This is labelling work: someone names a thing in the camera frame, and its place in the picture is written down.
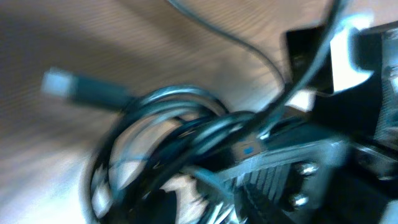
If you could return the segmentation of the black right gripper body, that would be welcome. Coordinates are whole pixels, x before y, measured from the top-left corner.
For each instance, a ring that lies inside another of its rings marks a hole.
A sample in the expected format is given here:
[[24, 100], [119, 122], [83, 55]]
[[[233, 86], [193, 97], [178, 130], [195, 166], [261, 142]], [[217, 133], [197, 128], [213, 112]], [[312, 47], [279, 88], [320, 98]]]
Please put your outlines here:
[[308, 113], [200, 162], [200, 223], [397, 222], [397, 23], [347, 19], [310, 86]]

